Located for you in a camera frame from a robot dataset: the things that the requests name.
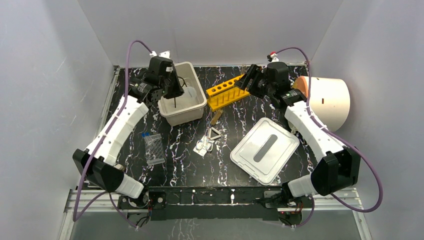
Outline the white plastic packet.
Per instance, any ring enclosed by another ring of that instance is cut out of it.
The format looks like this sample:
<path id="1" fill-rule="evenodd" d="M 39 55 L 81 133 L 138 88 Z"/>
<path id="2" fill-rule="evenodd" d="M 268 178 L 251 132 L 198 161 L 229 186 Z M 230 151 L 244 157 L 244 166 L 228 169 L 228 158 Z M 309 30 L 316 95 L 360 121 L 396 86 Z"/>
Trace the white plastic packet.
<path id="1" fill-rule="evenodd" d="M 213 143 L 208 140 L 197 141 L 193 151 L 200 156 L 204 156 L 207 152 L 211 152 L 213 149 Z"/>

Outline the white cylindrical centrifuge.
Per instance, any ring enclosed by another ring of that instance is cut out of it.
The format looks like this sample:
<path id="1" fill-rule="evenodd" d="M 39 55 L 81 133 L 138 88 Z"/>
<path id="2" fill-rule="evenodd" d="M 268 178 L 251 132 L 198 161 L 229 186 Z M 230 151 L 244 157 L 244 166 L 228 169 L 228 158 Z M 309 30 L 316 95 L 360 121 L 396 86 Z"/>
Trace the white cylindrical centrifuge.
<path id="1" fill-rule="evenodd" d="M 331 132 L 346 121 L 351 106 L 349 89 L 342 79 L 312 77 L 310 106 Z"/>

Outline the black wire ring stand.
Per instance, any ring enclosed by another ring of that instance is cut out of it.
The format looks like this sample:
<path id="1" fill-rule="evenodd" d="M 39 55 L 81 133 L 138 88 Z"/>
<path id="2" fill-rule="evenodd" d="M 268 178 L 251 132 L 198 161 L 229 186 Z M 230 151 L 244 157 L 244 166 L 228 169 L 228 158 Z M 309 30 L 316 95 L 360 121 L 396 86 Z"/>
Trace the black wire ring stand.
<path id="1" fill-rule="evenodd" d="M 183 88 L 183 87 L 187 87 L 187 83 L 186 83 L 186 81 L 185 81 L 185 79 L 183 78 L 183 77 L 180 77 L 180 76 L 178 76 L 177 77 L 178 78 L 178 82 L 180 82 L 180 80 L 182 81 L 182 84 L 180 84 L 180 86 Z M 174 107 L 176 108 L 177 107 L 177 103 L 176 103 L 176 98 L 174 98 Z"/>

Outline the clay pipe triangle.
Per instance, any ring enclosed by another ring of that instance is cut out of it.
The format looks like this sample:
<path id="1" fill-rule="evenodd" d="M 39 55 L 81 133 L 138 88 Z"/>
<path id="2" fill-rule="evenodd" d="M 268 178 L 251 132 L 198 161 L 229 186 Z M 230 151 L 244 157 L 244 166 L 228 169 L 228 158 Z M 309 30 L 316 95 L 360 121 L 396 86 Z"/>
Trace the clay pipe triangle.
<path id="1" fill-rule="evenodd" d="M 215 141 L 215 140 L 221 138 L 221 136 L 222 136 L 221 132 L 219 130 L 217 130 L 216 128 L 210 127 L 208 129 L 208 132 L 207 132 L 207 140 L 208 141 Z"/>

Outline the metal crucible tongs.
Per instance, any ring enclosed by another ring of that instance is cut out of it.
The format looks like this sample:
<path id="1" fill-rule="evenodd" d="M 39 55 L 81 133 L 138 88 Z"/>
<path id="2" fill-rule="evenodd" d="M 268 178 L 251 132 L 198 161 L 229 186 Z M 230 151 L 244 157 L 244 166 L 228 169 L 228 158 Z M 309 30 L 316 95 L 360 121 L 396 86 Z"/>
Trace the metal crucible tongs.
<path id="1" fill-rule="evenodd" d="M 195 150 L 198 152 L 211 152 L 213 150 L 214 142 L 211 140 L 212 130 L 207 129 L 206 134 L 196 142 Z"/>

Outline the white plastic bin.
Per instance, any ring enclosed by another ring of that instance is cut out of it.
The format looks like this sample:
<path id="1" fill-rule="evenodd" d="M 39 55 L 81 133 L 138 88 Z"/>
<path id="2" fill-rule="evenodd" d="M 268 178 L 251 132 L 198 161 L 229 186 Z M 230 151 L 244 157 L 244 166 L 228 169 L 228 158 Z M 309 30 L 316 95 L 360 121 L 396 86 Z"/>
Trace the white plastic bin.
<path id="1" fill-rule="evenodd" d="M 203 87 L 191 62 L 185 61 L 175 65 L 176 73 L 184 81 L 184 94 L 175 99 L 161 98 L 158 109 L 170 126 L 178 126 L 201 119 L 207 104 Z"/>

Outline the clear acrylic tube rack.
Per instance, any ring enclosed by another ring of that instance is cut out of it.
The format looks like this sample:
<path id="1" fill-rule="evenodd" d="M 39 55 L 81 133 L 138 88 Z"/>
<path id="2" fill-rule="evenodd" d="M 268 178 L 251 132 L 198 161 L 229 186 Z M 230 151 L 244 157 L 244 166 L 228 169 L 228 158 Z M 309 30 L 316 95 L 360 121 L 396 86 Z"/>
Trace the clear acrylic tube rack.
<path id="1" fill-rule="evenodd" d="M 166 160 L 161 134 L 145 136 L 144 141 L 146 163 L 149 166 L 163 164 Z"/>

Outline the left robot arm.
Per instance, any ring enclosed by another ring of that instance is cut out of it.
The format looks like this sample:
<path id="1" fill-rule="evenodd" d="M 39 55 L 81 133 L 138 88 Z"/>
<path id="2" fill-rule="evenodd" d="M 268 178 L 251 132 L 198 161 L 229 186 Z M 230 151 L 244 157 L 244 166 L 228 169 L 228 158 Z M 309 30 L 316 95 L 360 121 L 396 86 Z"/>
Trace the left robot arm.
<path id="1" fill-rule="evenodd" d="M 82 180 L 108 193 L 130 197 L 137 208 L 149 203 L 144 185 L 115 167 L 118 154 L 130 133 L 149 109 L 162 98 L 184 94 L 173 61 L 154 56 L 141 78 L 126 79 L 126 90 L 119 105 L 97 137 L 84 149 L 76 149 L 72 159 Z"/>

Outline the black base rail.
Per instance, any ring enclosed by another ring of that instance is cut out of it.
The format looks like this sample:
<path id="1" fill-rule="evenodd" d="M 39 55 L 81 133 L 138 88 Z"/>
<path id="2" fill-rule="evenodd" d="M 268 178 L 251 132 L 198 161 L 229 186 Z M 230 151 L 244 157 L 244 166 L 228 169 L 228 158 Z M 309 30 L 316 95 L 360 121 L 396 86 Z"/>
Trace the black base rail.
<path id="1" fill-rule="evenodd" d="M 287 202 L 278 186 L 259 187 L 149 187 L 138 199 L 120 195 L 119 210 L 152 213 L 152 221 L 176 219 L 285 219 L 299 224 L 303 211 L 316 202 L 303 196 Z"/>

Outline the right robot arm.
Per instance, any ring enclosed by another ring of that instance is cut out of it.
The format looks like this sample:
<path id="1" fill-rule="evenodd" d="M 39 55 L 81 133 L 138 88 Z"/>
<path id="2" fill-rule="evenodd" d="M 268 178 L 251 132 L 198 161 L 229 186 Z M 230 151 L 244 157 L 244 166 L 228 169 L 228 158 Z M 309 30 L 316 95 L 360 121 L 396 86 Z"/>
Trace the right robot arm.
<path id="1" fill-rule="evenodd" d="M 317 160 L 312 173 L 282 184 L 281 199 L 286 206 L 295 207 L 302 196 L 327 196 L 358 182 L 359 154 L 331 136 L 317 118 L 311 118 L 307 98 L 291 87 L 284 62 L 271 62 L 266 67 L 252 64 L 235 86 L 260 99 L 267 96 L 276 109 L 283 109 L 285 119 L 301 134 Z"/>

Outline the bristle test tube brush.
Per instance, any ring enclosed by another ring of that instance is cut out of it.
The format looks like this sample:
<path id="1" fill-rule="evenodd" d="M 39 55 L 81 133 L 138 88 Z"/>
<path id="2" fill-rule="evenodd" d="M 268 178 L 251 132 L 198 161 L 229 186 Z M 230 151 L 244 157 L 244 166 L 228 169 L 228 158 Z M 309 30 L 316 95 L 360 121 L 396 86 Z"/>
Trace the bristle test tube brush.
<path id="1" fill-rule="evenodd" d="M 213 118 L 212 118 L 212 120 L 211 120 L 211 122 L 210 122 L 210 124 L 213 126 L 213 125 L 215 125 L 217 122 L 218 122 L 218 120 L 219 120 L 219 118 L 221 117 L 221 115 L 223 114 L 223 110 L 222 109 L 218 109 L 216 112 L 215 112 L 215 114 L 214 114 L 214 116 L 213 116 Z"/>

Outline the white bin lid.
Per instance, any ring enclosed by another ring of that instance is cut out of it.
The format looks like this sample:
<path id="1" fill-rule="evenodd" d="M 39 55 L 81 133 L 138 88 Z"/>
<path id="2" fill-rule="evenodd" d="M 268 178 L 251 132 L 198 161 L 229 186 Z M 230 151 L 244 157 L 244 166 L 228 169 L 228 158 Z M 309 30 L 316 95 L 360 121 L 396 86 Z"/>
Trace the white bin lid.
<path id="1" fill-rule="evenodd" d="M 230 159 L 261 185 L 268 186 L 299 144 L 294 134 L 263 117 L 231 151 Z"/>

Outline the yellow test tube rack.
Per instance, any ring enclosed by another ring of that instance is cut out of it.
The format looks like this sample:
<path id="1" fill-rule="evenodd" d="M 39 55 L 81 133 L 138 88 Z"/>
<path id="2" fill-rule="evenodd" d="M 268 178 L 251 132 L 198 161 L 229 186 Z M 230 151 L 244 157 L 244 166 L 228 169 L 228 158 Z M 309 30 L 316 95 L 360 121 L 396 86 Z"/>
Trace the yellow test tube rack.
<path id="1" fill-rule="evenodd" d="M 246 90 L 241 90 L 236 86 L 236 82 L 242 77 L 243 75 L 239 75 L 206 90 L 206 94 L 208 95 L 207 105 L 212 112 L 250 95 Z"/>

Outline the clear glass beaker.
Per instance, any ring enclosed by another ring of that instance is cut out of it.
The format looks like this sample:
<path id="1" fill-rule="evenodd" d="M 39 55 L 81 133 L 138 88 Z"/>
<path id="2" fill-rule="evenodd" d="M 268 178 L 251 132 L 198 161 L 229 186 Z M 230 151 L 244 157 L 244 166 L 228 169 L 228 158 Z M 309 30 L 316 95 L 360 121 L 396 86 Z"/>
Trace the clear glass beaker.
<path id="1" fill-rule="evenodd" d="M 197 89 L 192 86 L 184 89 L 183 99 L 187 107 L 196 106 L 202 102 L 202 99 L 198 96 Z"/>

